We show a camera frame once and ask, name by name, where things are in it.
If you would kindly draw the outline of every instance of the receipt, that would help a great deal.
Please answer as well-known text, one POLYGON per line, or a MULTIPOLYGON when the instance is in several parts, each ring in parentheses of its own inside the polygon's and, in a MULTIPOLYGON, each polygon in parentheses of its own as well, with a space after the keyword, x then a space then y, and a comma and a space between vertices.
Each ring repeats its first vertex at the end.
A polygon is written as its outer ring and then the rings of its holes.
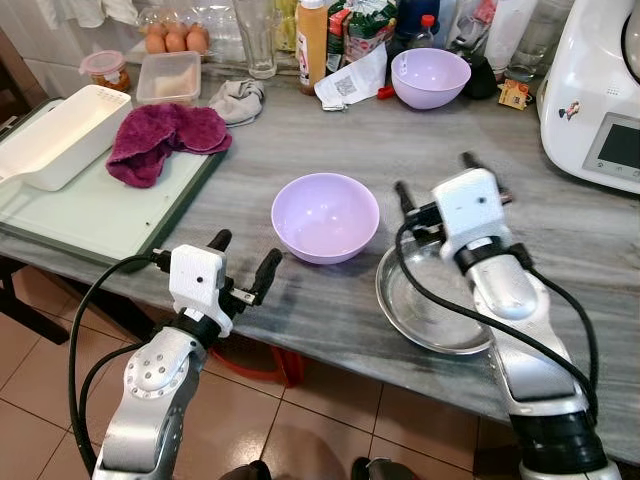
POLYGON ((323 110, 344 110, 347 105, 375 96, 384 87, 386 71, 387 49, 383 43, 369 55, 320 80, 314 90, 323 110))

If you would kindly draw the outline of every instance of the kitchen counter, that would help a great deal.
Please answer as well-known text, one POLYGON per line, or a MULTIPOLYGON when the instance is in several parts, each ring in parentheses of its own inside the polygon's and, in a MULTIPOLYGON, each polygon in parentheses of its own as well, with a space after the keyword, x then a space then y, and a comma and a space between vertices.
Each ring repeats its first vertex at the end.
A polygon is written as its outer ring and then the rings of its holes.
MULTIPOLYGON (((206 245, 221 228, 234 239, 228 274, 250 285, 260 259, 282 247, 270 221, 273 198, 312 172, 349 175, 380 204, 378 232, 363 253, 334 266, 313 266, 285 253, 264 306, 236 320, 238 332, 388 383, 506 420, 484 354, 430 353, 401 336, 378 306, 375 272, 402 216, 393 192, 404 179, 420 204, 461 170, 473 150, 514 192, 508 225, 539 270, 572 292, 594 321, 601 350, 598 431, 615 458, 640 463, 640 209, 637 198, 574 179, 547 159, 535 107, 519 112, 495 100, 459 98, 431 112, 397 99, 370 99, 346 113, 326 113, 317 99, 287 86, 268 87, 262 115, 232 130, 234 143, 162 247, 206 245)), ((205 82, 203 99, 217 84, 205 82)), ((105 269, 7 234, 0 253, 45 270, 93 282, 105 269)), ((168 276, 154 268, 117 274, 105 287, 171 306, 168 276)), ((583 329, 553 296, 551 318, 574 361, 586 371, 583 329)))

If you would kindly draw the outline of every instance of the brown egg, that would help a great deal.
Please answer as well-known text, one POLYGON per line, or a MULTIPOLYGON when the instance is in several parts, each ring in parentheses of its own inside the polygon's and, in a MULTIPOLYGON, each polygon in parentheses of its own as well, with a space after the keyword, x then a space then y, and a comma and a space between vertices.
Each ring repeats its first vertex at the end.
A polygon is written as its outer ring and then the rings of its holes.
POLYGON ((187 49, 184 37, 179 33, 167 33, 164 43, 167 46, 167 52, 184 52, 187 49))
POLYGON ((207 45, 211 40, 209 37, 209 30, 207 30, 204 26, 200 25, 199 23, 194 23, 193 25, 191 25, 191 28, 189 28, 189 32, 202 32, 204 37, 207 39, 207 45))
POLYGON ((161 23, 152 23, 147 27, 147 34, 153 33, 155 35, 160 35, 162 38, 167 34, 167 29, 161 23))
POLYGON ((187 33, 189 32, 187 26, 182 22, 166 23, 165 26, 167 27, 169 33, 177 33, 182 38, 185 38, 187 36, 187 33))
POLYGON ((204 55, 209 49, 209 42, 207 42, 202 32, 189 32, 189 35, 187 35, 187 49, 204 55))
POLYGON ((165 53, 167 51, 164 48, 164 39, 156 33, 149 33, 144 39, 144 45, 149 53, 165 53))

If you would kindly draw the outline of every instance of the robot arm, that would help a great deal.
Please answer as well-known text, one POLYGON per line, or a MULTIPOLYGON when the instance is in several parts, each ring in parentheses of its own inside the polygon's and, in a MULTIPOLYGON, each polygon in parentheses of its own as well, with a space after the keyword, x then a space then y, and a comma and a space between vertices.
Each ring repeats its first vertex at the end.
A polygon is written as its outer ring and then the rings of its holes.
MULTIPOLYGON (((438 185, 433 194, 435 203, 414 209, 406 192, 401 193, 407 218, 418 214, 425 219, 412 227, 416 241, 425 241, 424 231, 430 232, 429 240, 444 240, 440 255, 465 276, 479 313, 570 360, 549 321, 547 289, 523 268, 511 244, 494 175, 482 168, 467 170, 438 185)), ((491 328, 491 333, 490 365, 522 447, 522 478, 620 479, 574 377, 503 331, 491 328)))
POLYGON ((272 250, 254 286, 245 291, 233 288, 233 280, 225 276, 221 251, 183 245, 156 254, 164 256, 160 266, 170 273, 178 316, 127 362, 122 400, 107 429, 94 479, 171 478, 184 413, 198 387, 207 349, 229 335, 235 313, 262 302, 282 258, 272 250))

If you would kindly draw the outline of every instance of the black cable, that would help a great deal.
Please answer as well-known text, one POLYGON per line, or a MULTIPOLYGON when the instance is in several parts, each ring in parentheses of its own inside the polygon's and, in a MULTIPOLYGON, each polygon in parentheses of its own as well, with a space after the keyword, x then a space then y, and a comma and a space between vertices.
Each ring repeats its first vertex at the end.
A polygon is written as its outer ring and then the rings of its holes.
POLYGON ((97 458, 96 454, 93 451, 93 447, 91 446, 91 441, 89 440, 88 435, 85 436, 86 426, 84 429, 82 429, 82 426, 80 424, 78 401, 76 399, 76 348, 78 345, 80 321, 82 319, 82 314, 89 304, 91 296, 97 289, 100 288, 104 281, 109 278, 109 276, 113 272, 123 267, 124 265, 140 261, 149 262, 151 261, 151 259, 148 255, 133 255, 131 257, 120 260, 118 263, 107 269, 107 271, 105 271, 100 276, 100 278, 98 278, 98 280, 96 280, 96 282, 91 285, 91 288, 89 288, 89 290, 87 291, 86 295, 80 302, 80 305, 78 305, 78 310, 76 311, 76 315, 73 319, 73 325, 71 326, 71 333, 69 335, 69 415, 71 416, 71 426, 73 427, 73 434, 76 438, 76 444, 78 450, 80 451, 80 456, 82 457, 84 466, 86 467, 89 474, 93 473, 97 458))
POLYGON ((564 298, 567 303, 569 303, 569 305, 571 305, 573 309, 578 312, 580 321, 582 322, 584 330, 587 334, 587 343, 589 347, 589 381, 591 382, 591 388, 596 390, 598 387, 598 375, 600 373, 598 340, 596 339, 596 332, 593 328, 593 323, 591 323, 591 319, 587 315, 587 312, 584 310, 582 305, 580 305, 580 303, 560 285, 552 282, 533 267, 529 267, 527 270, 531 272, 531 275, 540 280, 544 285, 564 298))
POLYGON ((404 223, 396 233, 396 240, 395 240, 396 255, 398 257, 398 263, 400 265, 401 270, 409 280, 409 283, 411 283, 411 285, 413 285, 413 287, 420 294, 422 294, 424 297, 431 300, 433 303, 440 305, 441 307, 446 308, 447 310, 451 310, 452 312, 455 312, 459 315, 464 315, 466 317, 472 318, 473 320, 483 325, 487 325, 491 328, 495 328, 496 330, 500 330, 501 332, 504 332, 507 335, 510 335, 517 340, 520 340, 521 342, 530 346, 531 348, 534 348, 535 350, 539 351, 540 353, 542 353, 543 355, 545 355, 546 357, 548 357, 549 359, 557 363, 560 367, 564 368, 576 379, 576 381, 580 385, 580 388, 582 388, 582 390, 584 391, 584 394, 589 400, 589 404, 591 406, 591 414, 593 417, 593 421, 594 423, 596 423, 597 417, 598 417, 598 397, 596 396, 595 390, 591 386, 591 382, 589 381, 589 379, 575 365, 573 365, 571 362, 566 360, 561 355, 557 354, 555 351, 553 351, 549 347, 538 342, 536 339, 531 338, 529 335, 519 332, 518 330, 511 328, 507 325, 504 325, 503 323, 497 320, 494 320, 493 318, 487 317, 486 315, 482 315, 481 313, 478 313, 475 310, 469 310, 468 308, 462 307, 458 304, 445 300, 444 298, 441 298, 436 294, 432 293, 431 291, 427 290, 424 286, 422 286, 420 282, 418 282, 418 280, 413 276, 413 274, 409 270, 409 267, 405 262, 404 255, 402 254, 402 236, 416 223, 417 222, 415 220, 409 220, 406 223, 404 223))
POLYGON ((82 389, 80 390, 80 400, 78 401, 78 417, 80 420, 79 423, 81 434, 83 436, 83 442, 91 442, 91 439, 89 437, 89 430, 87 429, 87 398, 89 397, 89 389, 91 388, 91 382, 93 381, 93 378, 107 362, 110 362, 114 358, 124 353, 138 350, 142 346, 144 346, 144 343, 127 345, 124 348, 120 348, 119 350, 106 354, 104 357, 98 360, 98 363, 93 366, 93 368, 85 377, 84 382, 82 383, 82 389))

